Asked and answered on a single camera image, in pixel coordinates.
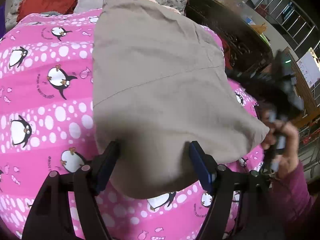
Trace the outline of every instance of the beige fabric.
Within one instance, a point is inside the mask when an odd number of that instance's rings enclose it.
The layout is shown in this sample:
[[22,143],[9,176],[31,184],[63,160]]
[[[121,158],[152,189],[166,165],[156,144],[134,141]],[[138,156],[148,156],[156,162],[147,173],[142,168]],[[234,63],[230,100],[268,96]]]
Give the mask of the beige fabric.
[[229,163],[268,132],[237,102],[212,37],[158,4],[104,0],[93,59],[96,141],[101,153],[121,141],[111,182],[127,196],[151,198],[195,182],[189,141]]

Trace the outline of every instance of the purple sleeve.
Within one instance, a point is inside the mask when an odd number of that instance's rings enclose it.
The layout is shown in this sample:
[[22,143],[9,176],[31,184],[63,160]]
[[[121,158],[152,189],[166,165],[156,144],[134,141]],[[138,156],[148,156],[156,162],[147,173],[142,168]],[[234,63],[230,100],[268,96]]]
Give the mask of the purple sleeve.
[[292,224],[303,223],[313,205],[313,198],[308,192],[301,162],[284,179],[272,182],[270,198],[286,229]]

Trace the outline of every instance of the pink bedsheet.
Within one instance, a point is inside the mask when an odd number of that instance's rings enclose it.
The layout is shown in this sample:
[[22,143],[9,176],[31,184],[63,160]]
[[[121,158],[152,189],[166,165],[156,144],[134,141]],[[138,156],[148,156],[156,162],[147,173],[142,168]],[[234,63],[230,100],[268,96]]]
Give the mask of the pink bedsheet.
[[[0,41],[0,217],[20,238],[29,205],[48,173],[73,171],[98,154],[92,50],[100,13],[101,9],[51,17],[31,14]],[[204,29],[222,48],[217,35]],[[255,116],[255,100],[235,82],[229,83],[238,101]],[[262,150],[256,147],[228,167],[247,172],[258,170],[261,161]],[[76,235],[84,238],[73,194],[69,200]],[[158,199],[128,198],[110,183],[96,200],[110,234],[121,240],[195,239],[212,201],[199,182],[155,210],[149,203]],[[234,226],[237,205],[232,204],[226,234]]]

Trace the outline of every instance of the human hand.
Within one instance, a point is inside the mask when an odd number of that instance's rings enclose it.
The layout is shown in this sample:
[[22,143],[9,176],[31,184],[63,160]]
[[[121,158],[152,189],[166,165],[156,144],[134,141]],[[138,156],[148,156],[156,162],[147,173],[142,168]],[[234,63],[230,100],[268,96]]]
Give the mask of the human hand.
[[261,143],[261,147],[267,150],[270,145],[276,143],[275,131],[279,131],[286,137],[286,144],[282,155],[277,155],[275,160],[279,163],[277,177],[279,179],[285,178],[290,172],[294,171],[298,164],[298,148],[299,148],[299,132],[298,129],[290,122],[283,122],[275,120],[273,123],[269,122],[269,111],[264,111],[261,115],[261,121],[270,128],[265,139]]

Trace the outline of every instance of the purple fabric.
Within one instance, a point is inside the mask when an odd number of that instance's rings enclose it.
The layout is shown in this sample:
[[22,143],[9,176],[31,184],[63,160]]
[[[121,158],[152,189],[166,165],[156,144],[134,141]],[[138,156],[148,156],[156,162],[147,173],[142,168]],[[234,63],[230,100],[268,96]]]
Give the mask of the purple fabric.
[[273,181],[270,196],[286,235],[292,236],[300,229],[314,203],[313,197],[308,192],[301,162],[284,179]]
[[5,17],[4,17],[5,3],[0,6],[0,38],[5,35]]

